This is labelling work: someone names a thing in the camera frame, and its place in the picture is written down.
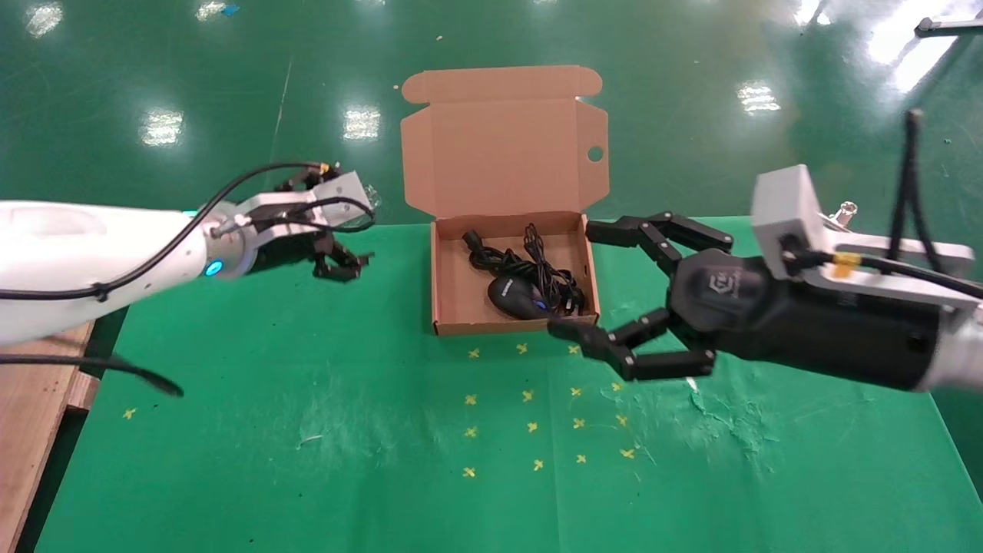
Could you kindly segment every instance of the cardboard box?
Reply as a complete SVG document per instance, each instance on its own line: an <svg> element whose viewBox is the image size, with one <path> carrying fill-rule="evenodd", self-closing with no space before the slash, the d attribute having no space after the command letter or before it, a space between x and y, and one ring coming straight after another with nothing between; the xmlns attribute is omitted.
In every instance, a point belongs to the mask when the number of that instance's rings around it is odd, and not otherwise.
<svg viewBox="0 0 983 553"><path fill-rule="evenodd" d="M533 223L557 269L584 290L597 323L594 256L581 212L607 195L607 114L578 101L601 91L601 77L576 66L426 71L403 84L411 103L430 106L403 119L406 202L431 224L434 331L440 336L525 332L546 320L516 321L488 298L492 276L471 267L461 239L524 259Z"/></svg>

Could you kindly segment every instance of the metal connector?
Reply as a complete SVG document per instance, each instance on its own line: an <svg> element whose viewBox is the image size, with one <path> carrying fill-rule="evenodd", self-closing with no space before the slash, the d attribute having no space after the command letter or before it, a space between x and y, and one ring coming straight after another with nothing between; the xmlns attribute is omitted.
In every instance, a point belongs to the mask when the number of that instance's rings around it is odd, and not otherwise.
<svg viewBox="0 0 983 553"><path fill-rule="evenodd" d="M832 215L823 215L823 223L826 228L832 230L837 230L839 232L852 232L852 230L847 227L850 221L853 220L853 216L857 215L857 205L853 202L843 202L839 205L839 209L836 213Z"/></svg>

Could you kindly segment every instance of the black computer mouse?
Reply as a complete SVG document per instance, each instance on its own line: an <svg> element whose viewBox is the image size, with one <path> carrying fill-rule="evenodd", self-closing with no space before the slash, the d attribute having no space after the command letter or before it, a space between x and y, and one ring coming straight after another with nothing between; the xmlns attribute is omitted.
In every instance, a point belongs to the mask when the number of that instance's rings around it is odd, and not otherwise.
<svg viewBox="0 0 983 553"><path fill-rule="evenodd" d="M489 299L502 313L516 319L558 319L547 310L531 282L515 276L499 276L489 284Z"/></svg>

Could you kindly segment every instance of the box flap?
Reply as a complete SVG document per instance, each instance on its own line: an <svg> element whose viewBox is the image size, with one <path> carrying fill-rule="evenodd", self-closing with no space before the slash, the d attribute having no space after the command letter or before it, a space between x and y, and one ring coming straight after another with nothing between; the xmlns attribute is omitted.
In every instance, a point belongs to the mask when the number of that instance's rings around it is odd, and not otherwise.
<svg viewBox="0 0 983 553"><path fill-rule="evenodd" d="M406 202L437 217L583 211L608 191L607 113L577 97L601 85L577 66L410 77L403 96L430 106L401 124Z"/></svg>

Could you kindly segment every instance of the green floor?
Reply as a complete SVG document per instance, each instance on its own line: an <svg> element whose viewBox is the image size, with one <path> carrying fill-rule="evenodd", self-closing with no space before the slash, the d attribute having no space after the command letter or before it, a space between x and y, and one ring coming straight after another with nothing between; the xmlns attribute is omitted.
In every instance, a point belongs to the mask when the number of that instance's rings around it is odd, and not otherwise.
<svg viewBox="0 0 983 553"><path fill-rule="evenodd" d="M329 159L381 192L383 223L421 222L400 178L415 107L394 87L569 63L605 79L591 102L609 114L611 194L591 216L745 214L756 174L801 162L824 206L856 202L854 228L883 232L900 113L920 105L934 237L983 251L983 41L910 32L978 1L207 4L4 2L0 198L186 209L268 160ZM983 484L980 402L936 399Z"/></svg>
<svg viewBox="0 0 983 553"><path fill-rule="evenodd" d="M755 251L746 220L708 222ZM187 396L105 376L37 551L983 543L930 397L729 356L698 393L621 384L544 334L437 338L428 237L421 224L352 236L376 257L347 286L295 268L132 308L117 350ZM605 324L661 301L644 254L595 251Z"/></svg>

